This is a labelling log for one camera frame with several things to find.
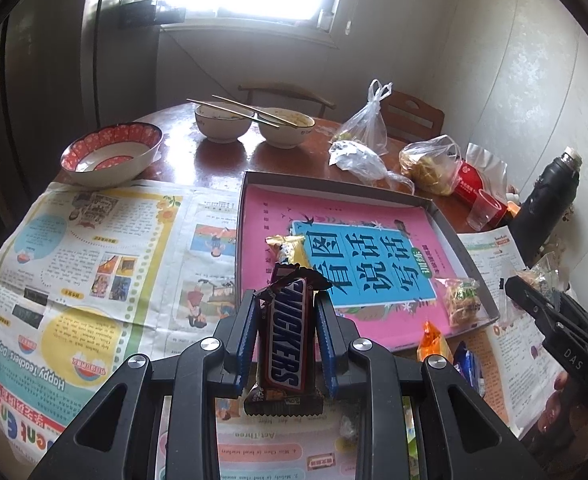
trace chopsticks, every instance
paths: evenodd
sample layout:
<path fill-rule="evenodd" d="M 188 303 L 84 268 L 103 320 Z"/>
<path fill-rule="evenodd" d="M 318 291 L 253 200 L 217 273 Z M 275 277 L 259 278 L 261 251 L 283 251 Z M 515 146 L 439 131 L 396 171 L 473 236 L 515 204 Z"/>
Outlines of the chopsticks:
<path fill-rule="evenodd" d="M 280 128 L 280 126 L 278 124 L 271 123 L 270 121 L 265 121 L 264 119 L 261 119 L 260 117 L 243 115 L 242 113 L 237 112 L 235 110 L 229 110 L 228 108 L 223 108 L 222 106 L 216 106 L 216 105 L 213 105 L 212 103 L 206 103 L 205 101 L 197 101 L 196 99 L 189 99 L 189 98 L 186 98 L 185 100 L 189 101 L 191 103 L 197 104 L 197 105 L 205 105 L 205 106 L 209 106 L 210 108 L 216 108 L 216 110 L 230 112 L 231 114 L 235 114 L 235 115 L 244 117 L 245 119 L 251 119 L 253 121 L 256 121 L 257 123 L 263 123 L 263 124 L 267 124 L 268 126 L 273 126 L 274 128 Z"/>
<path fill-rule="evenodd" d="M 221 101 L 225 101 L 227 103 L 230 103 L 230 104 L 233 104 L 233 105 L 236 105 L 236 106 L 241 106 L 243 108 L 247 108 L 248 110 L 251 110 L 253 112 L 256 112 L 257 114 L 261 114 L 261 115 L 267 116 L 267 117 L 269 117 L 271 119 L 276 119 L 277 121 L 280 121 L 281 123 L 287 124 L 287 126 L 294 126 L 295 128 L 299 128 L 300 127 L 300 126 L 298 126 L 298 124 L 292 123 L 291 121 L 288 121 L 287 119 L 283 119 L 283 118 L 277 117 L 276 115 L 269 114 L 269 113 L 265 112 L 264 110 L 261 110 L 259 108 L 254 108 L 254 107 L 252 107 L 250 105 L 246 105 L 246 104 L 243 104 L 243 103 L 239 103 L 238 101 L 234 101 L 232 99 L 228 99 L 227 97 L 221 97 L 219 95 L 212 95 L 212 97 L 215 98 L 215 99 L 220 99 Z"/>

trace white bowl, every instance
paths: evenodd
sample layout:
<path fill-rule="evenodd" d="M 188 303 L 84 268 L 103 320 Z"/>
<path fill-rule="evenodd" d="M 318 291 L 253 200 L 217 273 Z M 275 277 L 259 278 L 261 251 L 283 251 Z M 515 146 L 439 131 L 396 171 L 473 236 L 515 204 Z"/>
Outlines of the white bowl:
<path fill-rule="evenodd" d="M 280 128 L 274 128 L 273 126 L 258 123 L 258 129 L 261 135 L 265 137 L 268 144 L 275 148 L 283 148 L 286 150 L 293 148 L 302 143 L 305 140 L 306 135 L 312 131 L 312 128 L 314 128 L 314 119 L 300 112 L 286 110 L 285 108 L 261 108 L 261 110 L 300 125 L 295 128 L 288 124 L 280 124 Z M 259 114 L 259 117 L 268 121 L 276 122 L 273 118 L 262 114 Z"/>
<path fill-rule="evenodd" d="M 114 124 L 72 142 L 60 166 L 82 186 L 118 186 L 152 164 L 162 139 L 154 124 Z"/>
<path fill-rule="evenodd" d="M 212 104 L 227 108 L 228 110 L 241 112 L 244 115 L 251 115 L 251 112 L 247 112 L 244 108 L 233 104 L 215 102 L 212 102 Z M 212 142 L 219 144 L 234 142 L 249 130 L 252 124 L 251 119 L 241 117 L 232 112 L 216 110 L 216 108 L 210 108 L 205 105 L 197 107 L 194 110 L 194 116 L 196 117 L 196 125 L 199 127 L 200 132 Z"/>

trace plastic cup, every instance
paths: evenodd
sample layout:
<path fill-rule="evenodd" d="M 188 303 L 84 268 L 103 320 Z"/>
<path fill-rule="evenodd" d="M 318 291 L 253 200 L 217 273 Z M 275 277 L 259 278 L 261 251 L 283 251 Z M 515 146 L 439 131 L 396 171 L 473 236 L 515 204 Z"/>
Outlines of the plastic cup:
<path fill-rule="evenodd" d="M 468 225 L 474 231 L 480 231 L 501 210 L 501 203 L 483 189 L 478 190 L 478 196 L 468 215 Z"/>

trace chair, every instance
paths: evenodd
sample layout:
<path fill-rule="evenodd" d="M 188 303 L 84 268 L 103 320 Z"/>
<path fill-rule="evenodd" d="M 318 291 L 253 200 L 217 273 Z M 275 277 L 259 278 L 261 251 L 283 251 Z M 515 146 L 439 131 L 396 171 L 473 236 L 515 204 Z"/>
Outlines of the chair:
<path fill-rule="evenodd" d="M 245 104 L 247 105 L 252 104 L 254 92 L 265 92 L 267 94 L 282 95 L 285 97 L 318 103 L 321 105 L 321 111 L 318 114 L 320 118 L 325 114 L 325 108 L 330 108 L 330 110 L 336 108 L 335 103 L 328 101 L 311 90 L 292 83 L 283 83 L 279 81 L 251 81 L 240 84 L 238 89 L 240 91 L 247 91 L 247 99 L 245 101 Z"/>
<path fill-rule="evenodd" d="M 388 128 L 388 136 L 410 142 L 438 137 L 445 119 L 442 110 L 409 94 L 396 91 L 381 102 L 380 113 Z M 390 128 L 405 135 L 395 135 Z"/>

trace water bottle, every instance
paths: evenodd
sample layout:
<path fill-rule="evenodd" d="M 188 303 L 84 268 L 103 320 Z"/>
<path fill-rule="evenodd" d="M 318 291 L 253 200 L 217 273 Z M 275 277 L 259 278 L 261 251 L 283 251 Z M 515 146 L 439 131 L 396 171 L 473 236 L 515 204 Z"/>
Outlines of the water bottle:
<path fill-rule="evenodd" d="M 541 245 L 576 198 L 582 163 L 576 150 L 566 148 L 563 155 L 543 170 L 532 193 L 510 223 L 514 242 L 528 267 L 533 265 Z"/>

